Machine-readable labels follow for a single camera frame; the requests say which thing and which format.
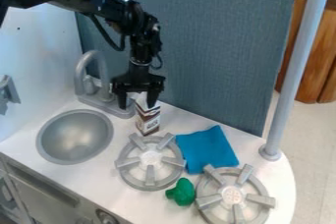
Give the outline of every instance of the blue cloth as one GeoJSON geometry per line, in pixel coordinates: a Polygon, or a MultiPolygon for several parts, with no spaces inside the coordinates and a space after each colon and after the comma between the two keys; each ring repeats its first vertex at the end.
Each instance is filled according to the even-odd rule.
{"type": "Polygon", "coordinates": [[[177,135],[176,143],[187,160],[187,170],[190,174],[202,173],[207,164],[214,168],[239,165],[236,154],[220,126],[189,135],[177,135]]]}

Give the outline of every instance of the cable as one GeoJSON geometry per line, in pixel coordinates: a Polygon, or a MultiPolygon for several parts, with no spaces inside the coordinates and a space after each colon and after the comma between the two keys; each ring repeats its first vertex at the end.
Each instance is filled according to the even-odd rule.
{"type": "Polygon", "coordinates": [[[97,29],[99,30],[99,32],[101,33],[101,35],[104,37],[104,39],[106,40],[106,42],[113,47],[116,51],[124,51],[125,50],[125,35],[122,34],[120,36],[120,46],[118,46],[110,37],[110,35],[107,33],[107,31],[104,29],[104,27],[101,25],[101,23],[99,22],[98,18],[95,15],[88,15],[91,20],[93,21],[93,23],[95,24],[95,26],[97,27],[97,29]]]}
{"type": "Polygon", "coordinates": [[[153,70],[155,70],[155,71],[158,71],[159,69],[161,69],[162,68],[162,66],[163,66],[163,61],[162,61],[162,58],[161,58],[161,56],[159,55],[159,54],[157,54],[156,55],[156,57],[157,57],[157,60],[159,61],[159,66],[153,66],[152,64],[150,64],[150,68],[152,68],[153,70]]]}

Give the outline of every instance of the small box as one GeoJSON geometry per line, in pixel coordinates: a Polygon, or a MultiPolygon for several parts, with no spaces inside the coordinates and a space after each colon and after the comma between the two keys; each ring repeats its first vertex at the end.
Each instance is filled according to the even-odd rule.
{"type": "Polygon", "coordinates": [[[136,101],[136,125],[143,136],[156,133],[160,130],[160,102],[156,101],[151,108],[147,106],[147,93],[143,92],[136,101]]]}

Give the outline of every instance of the gray wall panel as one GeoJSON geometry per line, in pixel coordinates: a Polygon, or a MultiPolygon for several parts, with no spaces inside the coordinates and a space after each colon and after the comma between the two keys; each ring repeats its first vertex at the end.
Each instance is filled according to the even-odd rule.
{"type": "MultiPolygon", "coordinates": [[[[162,26],[161,100],[261,136],[294,0],[139,1],[162,26]]],[[[84,51],[105,52],[111,76],[125,72],[129,53],[79,24],[84,51]]]]}

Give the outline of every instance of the silver pole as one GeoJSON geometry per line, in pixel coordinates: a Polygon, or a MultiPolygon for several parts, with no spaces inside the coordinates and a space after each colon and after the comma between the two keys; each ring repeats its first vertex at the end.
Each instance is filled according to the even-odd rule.
{"type": "Polygon", "coordinates": [[[281,151],[279,150],[280,141],[283,138],[286,123],[293,108],[295,96],[304,74],[326,2],[327,0],[307,1],[304,17],[301,22],[286,78],[281,89],[267,143],[259,150],[261,156],[267,160],[275,161],[281,156],[281,151]]]}

